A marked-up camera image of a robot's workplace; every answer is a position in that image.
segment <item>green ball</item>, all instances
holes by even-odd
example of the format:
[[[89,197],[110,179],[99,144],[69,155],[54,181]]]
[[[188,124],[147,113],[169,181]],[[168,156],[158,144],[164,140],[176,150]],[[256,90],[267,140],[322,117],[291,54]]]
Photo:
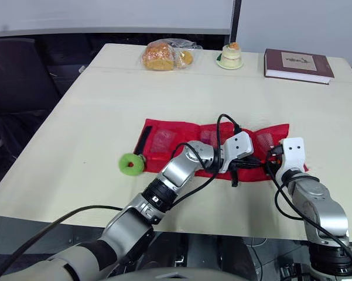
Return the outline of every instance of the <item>green ball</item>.
[[[128,176],[137,176],[145,169],[145,162],[139,155],[126,153],[120,158],[118,167],[122,173]]]

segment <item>book cover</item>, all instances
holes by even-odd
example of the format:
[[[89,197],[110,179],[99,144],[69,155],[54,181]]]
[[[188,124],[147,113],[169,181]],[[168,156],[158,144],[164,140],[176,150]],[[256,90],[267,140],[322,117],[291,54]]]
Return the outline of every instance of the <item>book cover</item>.
[[[320,54],[266,49],[266,69],[334,78],[327,57]]]

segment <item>bread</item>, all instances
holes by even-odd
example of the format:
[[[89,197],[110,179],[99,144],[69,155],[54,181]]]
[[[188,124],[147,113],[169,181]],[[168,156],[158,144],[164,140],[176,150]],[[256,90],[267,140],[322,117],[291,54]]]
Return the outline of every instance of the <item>bread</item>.
[[[175,67],[175,51],[165,42],[152,42],[142,55],[142,63],[151,70],[173,70]]]

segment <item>chair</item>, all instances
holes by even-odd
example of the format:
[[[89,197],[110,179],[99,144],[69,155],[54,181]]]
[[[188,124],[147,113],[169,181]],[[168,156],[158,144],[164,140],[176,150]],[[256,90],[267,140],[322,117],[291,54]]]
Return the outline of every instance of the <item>chair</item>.
[[[59,94],[33,39],[0,39],[0,111],[53,109]]]

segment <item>cable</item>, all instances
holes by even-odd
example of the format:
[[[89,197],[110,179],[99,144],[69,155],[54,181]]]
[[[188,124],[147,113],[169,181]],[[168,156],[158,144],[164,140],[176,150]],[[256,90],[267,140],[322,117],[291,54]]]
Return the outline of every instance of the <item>cable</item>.
[[[290,180],[288,180],[287,182],[283,183],[281,185],[281,189],[283,189],[285,186],[287,186],[289,183],[291,183],[292,181],[298,180],[298,179],[312,179],[312,180],[316,180],[316,181],[320,181],[317,177],[313,177],[310,175],[304,175],[304,176],[298,176],[298,177],[293,177]],[[280,191],[277,189],[276,194],[275,194],[275,205],[277,210],[285,217],[290,218],[292,220],[297,220],[297,221],[303,221],[303,218],[299,218],[299,217],[293,217],[292,215],[288,215],[287,213],[285,213],[283,210],[281,210],[279,203],[278,203],[278,197],[279,197]]]
[[[251,239],[251,249],[254,251],[254,254],[257,257],[257,260],[258,260],[258,262],[260,264],[260,281],[262,281],[262,279],[263,279],[263,264],[260,261],[259,256],[258,256],[255,248],[253,247],[254,246],[253,244],[254,244],[254,237],[252,237],[252,239]]]
[[[322,233],[324,233],[325,235],[327,235],[330,239],[332,239],[334,242],[336,242],[337,244],[339,244],[341,246],[341,248],[344,249],[346,255],[350,258],[351,262],[352,262],[352,254],[348,248],[348,246],[346,246],[345,244],[342,243],[341,240],[339,240],[336,236],[334,236],[332,233],[330,233],[328,230],[324,229],[322,226],[320,226],[319,224],[317,224],[316,222],[314,222],[313,220],[311,220],[309,217],[305,216],[304,214],[302,214],[302,212],[293,205],[293,203],[290,201],[290,199],[288,198],[288,196],[286,196],[286,194],[283,192],[282,187],[278,184],[278,182],[276,181],[276,178],[269,166],[269,162],[266,162],[266,169],[267,172],[269,173],[273,183],[276,185],[277,189],[279,190],[279,192],[281,193],[281,195],[284,197],[285,201],[287,202],[287,204],[294,210],[294,212],[297,213],[297,215],[299,215],[303,220],[305,220],[306,222],[308,222],[310,225],[312,225],[313,227],[315,227],[317,230],[321,231]]]
[[[255,245],[250,245],[250,244],[246,244],[244,243],[246,246],[252,247],[252,248],[256,248],[256,247],[260,247],[263,246],[264,244],[266,244],[266,242],[268,241],[268,238],[264,238],[263,242],[259,243],[259,244],[255,244]]]
[[[186,198],[188,198],[189,196],[193,195],[194,193],[197,193],[198,191],[204,189],[206,186],[208,186],[211,181],[213,181],[217,175],[218,175],[218,171],[220,170],[220,163],[221,163],[221,150],[220,150],[220,146],[221,146],[221,139],[220,139],[220,122],[221,122],[221,119],[225,117],[227,118],[230,122],[233,123],[234,125],[234,129],[239,129],[240,126],[235,122],[235,120],[233,120],[232,117],[230,117],[229,115],[227,114],[220,114],[220,116],[217,118],[217,122],[216,122],[216,140],[217,140],[217,166],[216,166],[216,170],[215,172],[213,173],[213,175],[205,182],[203,183],[201,186],[199,186],[198,188],[186,193],[184,196],[182,196],[181,198],[179,198],[178,200],[176,200],[175,202],[173,202],[173,204],[170,206],[170,208],[173,208],[175,205],[179,204],[181,201],[185,200]],[[180,143],[177,145],[176,149],[183,145],[183,143]],[[200,157],[198,157],[198,160],[200,162],[200,164],[203,166],[204,164],[202,159]]]
[[[11,254],[5,262],[2,263],[0,266],[0,277],[6,272],[6,270],[14,263],[18,257],[20,257],[27,249],[29,249],[35,242],[37,242],[41,237],[43,237],[45,234],[47,234],[50,230],[55,228],[57,225],[59,225],[61,222],[66,220],[67,218],[70,218],[71,216],[85,210],[89,209],[110,209],[110,210],[116,210],[116,211],[121,211],[122,208],[118,207],[113,207],[113,206],[106,206],[106,205],[90,205],[90,206],[85,206],[81,207],[78,209],[75,209],[74,211],[71,211],[67,213],[66,215],[62,216],[61,218],[58,218],[54,222],[50,223],[46,227],[44,227],[42,230],[40,230],[37,234],[35,234],[33,237],[31,237],[29,240],[27,240],[24,244],[22,244],[13,254]]]
[[[172,152],[172,155],[170,157],[170,159],[173,159],[173,157],[175,156],[176,151],[178,150],[178,148],[180,146],[187,146],[188,148],[190,148],[190,150],[195,154],[195,156],[197,156],[198,161],[200,162],[201,166],[203,167],[203,170],[207,170],[206,164],[204,164],[203,160],[201,159],[201,157],[199,156],[199,153],[194,149],[194,147],[192,147],[190,144],[188,144],[187,142],[182,142],[179,143],[176,148],[174,149],[174,151]]]

